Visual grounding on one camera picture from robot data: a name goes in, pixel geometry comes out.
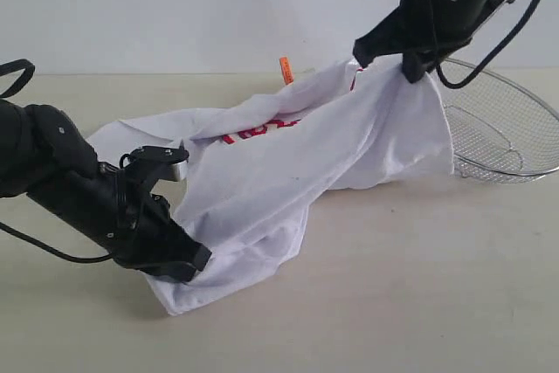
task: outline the white cloth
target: white cloth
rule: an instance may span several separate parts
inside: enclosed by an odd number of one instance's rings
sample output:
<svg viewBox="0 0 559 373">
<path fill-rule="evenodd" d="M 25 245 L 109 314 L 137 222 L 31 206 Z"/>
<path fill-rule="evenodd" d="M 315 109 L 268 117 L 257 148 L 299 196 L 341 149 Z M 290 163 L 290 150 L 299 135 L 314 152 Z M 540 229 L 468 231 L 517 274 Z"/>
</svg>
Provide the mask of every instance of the white cloth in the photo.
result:
<svg viewBox="0 0 559 373">
<path fill-rule="evenodd" d="M 141 145 L 190 152 L 175 220 L 212 258 L 188 285 L 148 282 L 181 314 L 273 275 L 299 252 L 309 205 L 328 189 L 452 173 L 451 136 L 430 77 L 343 61 L 231 109 L 185 109 L 111 123 L 93 135 L 112 163 Z"/>
</svg>

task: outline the table surface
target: table surface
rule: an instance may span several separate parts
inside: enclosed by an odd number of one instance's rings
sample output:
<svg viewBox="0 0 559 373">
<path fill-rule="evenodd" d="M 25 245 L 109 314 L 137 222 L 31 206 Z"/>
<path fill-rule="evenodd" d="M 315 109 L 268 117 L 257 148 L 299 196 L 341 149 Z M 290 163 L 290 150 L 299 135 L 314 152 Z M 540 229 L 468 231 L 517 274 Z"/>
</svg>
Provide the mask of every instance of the table surface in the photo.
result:
<svg viewBox="0 0 559 373">
<path fill-rule="evenodd" d="M 503 74 L 559 108 L 556 69 Z M 15 102 L 65 109 L 90 135 L 117 118 L 229 107 L 278 74 L 39 76 Z M 0 370 L 552 372 L 559 365 L 559 176 L 457 177 L 336 191 L 298 258 L 175 318 L 139 273 L 77 266 L 0 233 Z M 162 192 L 175 202 L 182 185 Z M 95 244 L 25 197 L 0 220 L 83 256 Z"/>
</svg>

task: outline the wire mesh basket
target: wire mesh basket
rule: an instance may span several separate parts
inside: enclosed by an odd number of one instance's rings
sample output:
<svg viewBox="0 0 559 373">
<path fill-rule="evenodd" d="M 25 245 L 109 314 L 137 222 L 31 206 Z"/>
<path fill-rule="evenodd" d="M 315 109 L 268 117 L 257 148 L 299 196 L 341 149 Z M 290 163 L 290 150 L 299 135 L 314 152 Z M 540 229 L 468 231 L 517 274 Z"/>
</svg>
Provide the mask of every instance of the wire mesh basket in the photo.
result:
<svg viewBox="0 0 559 373">
<path fill-rule="evenodd" d="M 455 59 L 443 64 L 449 79 L 472 69 Z M 559 170 L 559 114 L 533 93 L 489 71 L 463 89 L 440 86 L 459 175 L 526 183 Z"/>
</svg>

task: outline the strainer rim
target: strainer rim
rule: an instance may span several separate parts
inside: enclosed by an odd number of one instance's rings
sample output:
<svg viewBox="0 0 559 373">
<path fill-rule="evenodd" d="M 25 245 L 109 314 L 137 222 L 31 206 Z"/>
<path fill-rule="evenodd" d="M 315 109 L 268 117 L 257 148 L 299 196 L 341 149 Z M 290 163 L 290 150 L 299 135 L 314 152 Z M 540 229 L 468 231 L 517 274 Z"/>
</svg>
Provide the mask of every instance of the strainer rim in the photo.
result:
<svg viewBox="0 0 559 373">
<path fill-rule="evenodd" d="M 459 66 L 464 66 L 464 67 L 468 67 L 470 69 L 474 69 L 475 66 L 472 65 L 471 63 L 467 63 L 465 61 L 462 60 L 458 60 L 458 59 L 446 59 L 446 62 L 449 63 L 453 63 L 455 65 L 459 65 Z M 553 118 L 555 118 L 558 122 L 559 122 L 559 113 L 557 113 L 557 111 L 552 108 L 552 106 L 550 106 L 545 100 L 541 99 L 540 97 L 538 97 L 537 95 L 535 95 L 534 93 L 530 92 L 527 88 L 519 85 L 516 82 L 513 82 L 511 79 L 508 79 L 504 76 L 501 76 L 498 73 L 495 73 L 491 70 L 488 69 L 484 69 L 482 71 L 482 73 L 487 74 L 489 76 L 492 76 L 494 78 L 496 78 L 497 80 L 515 88 L 518 89 L 521 93 L 524 93 L 526 96 L 528 96 L 532 101 L 536 102 L 538 105 L 540 105 L 545 111 L 547 111 Z M 505 171 L 503 169 L 497 169 L 497 168 L 493 168 L 491 166 L 485 165 L 484 163 L 481 162 L 476 162 L 468 157 L 465 157 L 463 155 L 461 155 L 460 153 L 456 153 L 456 151 L 454 152 L 454 155 L 460 159 L 462 162 L 465 163 L 469 163 L 473 166 L 476 166 L 477 168 L 483 169 L 483 170 L 488 170 L 490 172 L 494 172 L 496 174 L 500 174 L 500 175 L 505 175 L 505 176 L 521 176 L 521 177 L 529 177 L 529 176 L 545 176 L 545 175 L 549 175 L 549 174 L 553 174 L 554 172 L 559 171 L 559 164 L 554 167 L 554 168 L 550 168 L 550 169 L 541 169 L 538 170 L 537 172 L 527 172 L 527 171 L 522 171 L 522 172 L 508 172 Z"/>
</svg>

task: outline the white backdrop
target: white backdrop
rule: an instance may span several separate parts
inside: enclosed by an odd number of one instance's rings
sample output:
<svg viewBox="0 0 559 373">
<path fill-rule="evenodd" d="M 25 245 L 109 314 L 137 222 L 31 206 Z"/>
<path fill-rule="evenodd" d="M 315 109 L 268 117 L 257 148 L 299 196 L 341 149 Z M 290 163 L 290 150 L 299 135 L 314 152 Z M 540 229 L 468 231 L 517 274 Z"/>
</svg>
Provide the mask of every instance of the white backdrop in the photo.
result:
<svg viewBox="0 0 559 373">
<path fill-rule="evenodd" d="M 351 52 L 398 0 L 2 0 L 0 61 L 42 73 L 227 73 L 296 70 Z M 502 11 L 459 54 L 477 61 L 526 7 Z M 544 0 L 498 66 L 559 66 L 557 0 Z"/>
</svg>

